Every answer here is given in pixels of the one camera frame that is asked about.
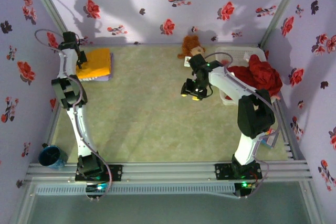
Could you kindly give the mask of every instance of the white basket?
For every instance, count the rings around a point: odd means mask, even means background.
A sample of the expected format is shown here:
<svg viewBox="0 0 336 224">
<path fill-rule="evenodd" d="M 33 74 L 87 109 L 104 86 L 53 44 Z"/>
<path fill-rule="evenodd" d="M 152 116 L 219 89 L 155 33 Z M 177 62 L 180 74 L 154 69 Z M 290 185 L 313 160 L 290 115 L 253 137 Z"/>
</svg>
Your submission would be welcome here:
<svg viewBox="0 0 336 224">
<path fill-rule="evenodd" d="M 260 61 L 267 61 L 264 51 L 257 47 L 218 47 L 216 52 L 227 52 L 232 55 L 233 62 L 230 66 L 244 66 L 248 67 L 248 60 L 251 55 L 257 55 Z M 222 60 L 229 60 L 230 57 L 227 55 L 216 55 L 216 60 L 221 62 Z M 220 90 L 219 96 L 224 105 L 236 105 L 233 100 L 225 99 L 226 94 Z"/>
</svg>

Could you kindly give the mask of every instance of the floral wallpaper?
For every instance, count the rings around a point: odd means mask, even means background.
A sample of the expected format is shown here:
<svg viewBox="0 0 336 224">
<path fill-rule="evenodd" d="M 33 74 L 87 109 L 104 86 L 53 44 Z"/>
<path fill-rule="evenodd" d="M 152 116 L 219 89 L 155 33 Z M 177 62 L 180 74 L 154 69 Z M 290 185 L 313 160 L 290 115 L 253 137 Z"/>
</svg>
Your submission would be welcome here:
<svg viewBox="0 0 336 224">
<path fill-rule="evenodd" d="M 0 11 L 0 198 L 1 223 L 9 223 L 23 193 L 28 165 L 37 162 L 56 99 L 51 80 L 59 57 L 34 37 L 56 31 L 40 0 L 2 0 Z M 57 46 L 54 34 L 38 33 Z"/>
<path fill-rule="evenodd" d="M 95 45 L 259 43 L 281 0 L 52 0 L 67 28 Z"/>
<path fill-rule="evenodd" d="M 326 223 L 336 223 L 336 2 L 291 0 L 266 42 L 284 83 L 288 122 L 308 161 Z"/>
</svg>

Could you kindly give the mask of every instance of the green carpet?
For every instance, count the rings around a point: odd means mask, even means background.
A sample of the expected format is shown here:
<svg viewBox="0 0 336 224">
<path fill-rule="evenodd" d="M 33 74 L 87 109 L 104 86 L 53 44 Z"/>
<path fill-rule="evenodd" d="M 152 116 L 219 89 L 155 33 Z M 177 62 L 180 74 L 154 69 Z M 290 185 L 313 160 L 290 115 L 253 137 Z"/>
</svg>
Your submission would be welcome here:
<svg viewBox="0 0 336 224">
<path fill-rule="evenodd" d="M 206 48 L 207 54 L 216 50 Z M 177 58 L 180 50 L 178 46 L 113 47 L 113 78 L 83 82 L 91 136 L 108 162 L 231 160 L 240 139 L 238 107 L 224 106 L 217 88 L 203 101 L 182 97 L 181 87 L 191 77 L 191 68 Z M 68 162 L 77 162 L 76 139 L 65 110 L 53 144 L 68 153 Z M 286 160 L 282 136 L 272 150 L 260 146 L 257 157 Z"/>
</svg>

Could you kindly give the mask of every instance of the grate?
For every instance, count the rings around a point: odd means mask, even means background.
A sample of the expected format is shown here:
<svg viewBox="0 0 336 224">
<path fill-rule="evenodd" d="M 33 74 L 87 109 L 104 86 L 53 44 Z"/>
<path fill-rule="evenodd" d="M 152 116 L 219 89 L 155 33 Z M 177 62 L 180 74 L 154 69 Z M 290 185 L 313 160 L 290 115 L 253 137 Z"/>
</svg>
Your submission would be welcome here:
<svg viewBox="0 0 336 224">
<path fill-rule="evenodd" d="M 38 195 L 84 195 L 86 185 L 39 185 Z M 114 184 L 111 195 L 143 195 L 143 194 L 205 194 L 205 193 L 233 193 L 234 183 L 213 184 L 155 184 L 155 185 L 118 185 Z"/>
</svg>

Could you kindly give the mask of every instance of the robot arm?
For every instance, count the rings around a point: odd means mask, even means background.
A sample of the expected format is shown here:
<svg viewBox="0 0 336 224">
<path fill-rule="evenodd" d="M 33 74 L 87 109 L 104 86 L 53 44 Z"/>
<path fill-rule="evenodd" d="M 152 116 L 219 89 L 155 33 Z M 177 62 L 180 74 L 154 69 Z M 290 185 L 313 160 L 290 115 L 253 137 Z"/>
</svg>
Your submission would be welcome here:
<svg viewBox="0 0 336 224">
<path fill-rule="evenodd" d="M 81 68 L 81 64 L 86 62 L 86 55 L 79 50 L 76 41 L 76 34 L 73 32 L 63 33 L 64 42 L 59 45 L 59 49 L 63 51 L 60 55 L 60 70 L 56 79 L 51 81 L 57 99 L 63 109 L 67 110 L 67 114 L 71 119 L 72 127 L 75 132 L 78 145 L 78 171 L 84 177 L 96 178 L 104 172 L 104 165 L 94 153 L 84 144 L 80 134 L 95 152 L 95 147 L 86 122 L 86 103 L 87 96 L 81 83 L 76 76 L 76 66 Z M 80 98 L 80 89 L 82 88 L 82 99 L 74 106 Z"/>
<path fill-rule="evenodd" d="M 231 167 L 235 176 L 241 178 L 255 165 L 254 153 L 260 144 L 259 138 L 275 123 L 273 111 L 248 90 L 256 92 L 269 103 L 270 95 L 267 90 L 256 90 L 234 77 L 232 73 L 226 72 L 218 61 L 208 63 L 202 55 L 196 55 L 189 63 L 196 78 L 187 79 L 183 84 L 182 96 L 191 94 L 196 100 L 202 100 L 208 97 L 207 87 L 213 85 L 238 104 L 237 122 L 241 137 L 238 149 L 232 157 Z"/>
</svg>

